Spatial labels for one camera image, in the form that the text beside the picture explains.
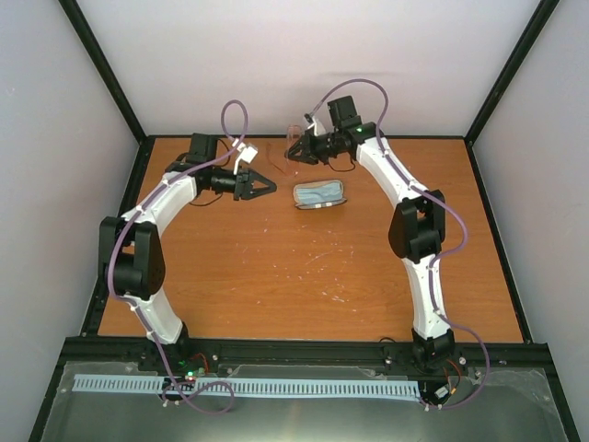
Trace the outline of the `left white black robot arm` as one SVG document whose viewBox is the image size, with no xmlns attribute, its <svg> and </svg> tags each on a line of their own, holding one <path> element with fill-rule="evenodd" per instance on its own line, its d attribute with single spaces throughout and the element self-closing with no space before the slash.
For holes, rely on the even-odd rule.
<svg viewBox="0 0 589 442">
<path fill-rule="evenodd" d="M 217 155 L 219 140 L 194 134 L 190 149 L 172 161 L 155 188 L 134 208 L 107 216 L 99 226 L 98 278 L 110 296 L 127 304 L 148 340 L 161 344 L 158 357 L 171 370 L 185 368 L 191 347 L 185 323 L 164 290 L 166 265 L 161 237 L 174 218 L 203 191 L 227 193 L 236 201 L 275 192 L 276 184 L 250 164 L 258 148 L 239 140 Z"/>
</svg>

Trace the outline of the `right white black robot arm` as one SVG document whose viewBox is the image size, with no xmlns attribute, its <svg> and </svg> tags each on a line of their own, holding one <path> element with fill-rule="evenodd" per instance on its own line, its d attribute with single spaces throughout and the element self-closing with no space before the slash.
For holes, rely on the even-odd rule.
<svg viewBox="0 0 589 442">
<path fill-rule="evenodd" d="M 455 350 L 437 261 L 445 241 L 445 197 L 410 174 L 377 125 L 362 121 L 352 97 L 335 99 L 328 108 L 333 130 L 326 131 L 314 112 L 307 113 L 307 128 L 285 156 L 315 165 L 347 153 L 384 192 L 394 208 L 388 242 L 410 282 L 412 358 L 419 370 L 431 371 Z"/>
</svg>

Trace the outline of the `orange tinted sunglasses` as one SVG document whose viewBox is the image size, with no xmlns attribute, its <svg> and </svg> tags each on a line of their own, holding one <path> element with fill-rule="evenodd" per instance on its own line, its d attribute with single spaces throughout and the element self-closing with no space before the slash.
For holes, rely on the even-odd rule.
<svg viewBox="0 0 589 442">
<path fill-rule="evenodd" d="M 299 173 L 299 164 L 288 157 L 289 149 L 294 147 L 303 135 L 300 125 L 290 124 L 284 139 L 266 145 L 266 159 L 274 170 L 288 178 Z"/>
</svg>

